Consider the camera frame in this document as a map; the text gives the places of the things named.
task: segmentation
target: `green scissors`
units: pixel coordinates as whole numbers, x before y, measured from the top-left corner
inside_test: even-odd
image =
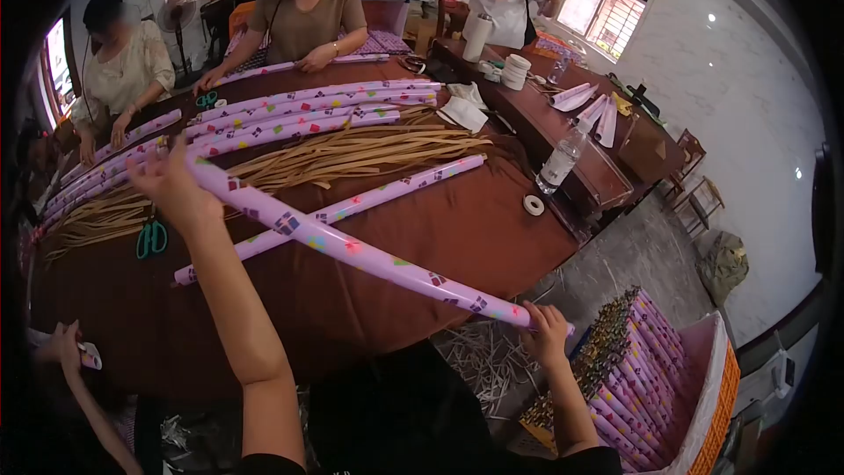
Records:
[[[216,102],[217,92],[213,90],[205,94],[204,96],[199,96],[198,98],[196,98],[196,106],[200,109],[212,109]]]
[[[138,235],[138,242],[135,244],[135,256],[138,260],[146,259],[151,250],[154,254],[159,254],[166,247],[167,228],[155,220],[155,204],[153,204],[141,233]]]

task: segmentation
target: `chair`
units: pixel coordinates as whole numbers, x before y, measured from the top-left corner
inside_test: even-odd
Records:
[[[677,145],[680,146],[680,149],[683,150],[685,154],[685,162],[683,166],[678,171],[674,171],[669,175],[669,181],[673,185],[673,187],[669,190],[669,192],[665,195],[666,200],[671,203],[671,200],[676,201],[680,198],[683,193],[685,193],[685,188],[683,187],[683,182],[688,177],[692,171],[701,163],[703,158],[706,156],[706,151],[703,150],[701,143],[697,141],[689,129],[683,130],[683,133],[680,136],[680,140],[677,141]],[[672,193],[676,191],[676,195],[671,197]]]
[[[446,25],[446,14],[449,16],[448,26]],[[451,38],[454,33],[462,32],[468,18],[469,5],[462,0],[440,0],[437,7],[437,34],[435,37]]]
[[[701,200],[695,194],[700,189],[709,190],[709,195],[711,196],[712,200],[715,201],[715,205],[712,206],[712,209],[710,209],[709,211],[704,209],[703,205],[701,204]],[[712,213],[717,211],[719,207],[727,209],[727,206],[724,204],[724,200],[721,197],[721,192],[718,190],[718,187],[716,187],[712,180],[710,180],[706,176],[704,176],[701,182],[696,185],[694,189],[689,191],[689,193],[674,206],[674,213],[679,213],[680,210],[686,206],[691,206],[692,211],[694,211],[695,215],[697,215],[697,220],[692,222],[690,224],[691,227],[687,230],[689,235],[692,235],[694,230],[696,230],[698,227],[703,227],[698,234],[693,235],[691,237],[693,241],[696,238],[700,237],[703,232],[709,231],[709,217],[712,216]]]

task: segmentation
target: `white tape roll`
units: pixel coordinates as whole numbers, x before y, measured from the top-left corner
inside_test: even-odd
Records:
[[[525,211],[530,213],[533,216],[539,216],[545,211],[545,205],[542,203],[537,196],[527,195],[525,196],[522,204],[525,206]]]

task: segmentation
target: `wooden stool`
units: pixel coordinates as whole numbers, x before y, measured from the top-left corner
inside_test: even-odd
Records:
[[[680,198],[683,193],[685,193],[685,187],[683,187],[683,181],[688,177],[692,171],[701,163],[703,158],[706,156],[706,151],[703,150],[701,143],[697,141],[689,129],[683,130],[683,133],[680,136],[680,140],[677,141],[677,145],[683,149],[683,153],[685,153],[685,162],[680,170],[674,171],[669,175],[669,181],[673,185],[673,187],[666,193],[665,198],[669,204],[672,201],[676,201]]]
[[[712,206],[712,209],[709,211],[704,209],[703,205],[701,204],[701,200],[695,194],[699,189],[702,188],[708,189],[712,199],[717,201],[715,206]],[[686,206],[690,206],[695,212],[695,215],[697,215],[697,221],[692,222],[690,224],[691,228],[687,230],[689,235],[691,235],[694,230],[696,230],[698,227],[702,227],[701,231],[698,234],[691,237],[693,241],[696,238],[700,237],[701,234],[705,231],[709,231],[709,217],[712,216],[712,213],[714,213],[719,207],[727,209],[727,206],[724,205],[723,198],[721,198],[721,192],[718,191],[718,187],[716,187],[715,184],[712,183],[712,180],[710,180],[706,176],[703,177],[700,184],[696,185],[694,189],[689,191],[689,193],[684,196],[683,199],[680,200],[680,202],[678,202],[673,207],[673,210],[675,213],[679,213],[680,210],[685,208]]]

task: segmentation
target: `black shirt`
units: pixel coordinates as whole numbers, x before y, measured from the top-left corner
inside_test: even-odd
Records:
[[[497,445],[478,399],[427,340],[311,385],[308,437],[326,474],[622,472],[608,447],[548,460]],[[249,455],[238,473],[305,470],[282,457]]]

